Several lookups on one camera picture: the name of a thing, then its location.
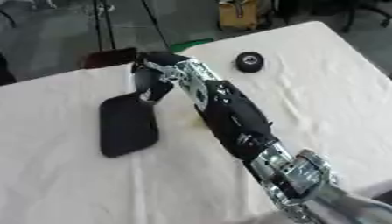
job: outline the wrinkled cloth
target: wrinkled cloth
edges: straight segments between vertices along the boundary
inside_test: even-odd
[[[244,51],[265,68],[240,73]],[[327,159],[347,190],[368,193],[392,174],[392,86],[317,22],[184,52],[232,81],[274,122],[290,153]],[[105,158],[98,108],[134,90],[130,65],[80,70],[0,88],[0,223],[291,223],[224,150],[178,87],[156,107],[160,141]]]

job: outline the white tablecloth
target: white tablecloth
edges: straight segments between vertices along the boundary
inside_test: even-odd
[[[239,73],[243,51],[265,68]],[[321,23],[189,49],[274,122],[292,153],[317,151],[348,190],[392,174],[392,86]],[[0,223],[284,223],[261,187],[226,153],[178,88],[157,105],[160,141],[108,159],[98,107],[132,91],[129,66],[63,73],[0,88]]]

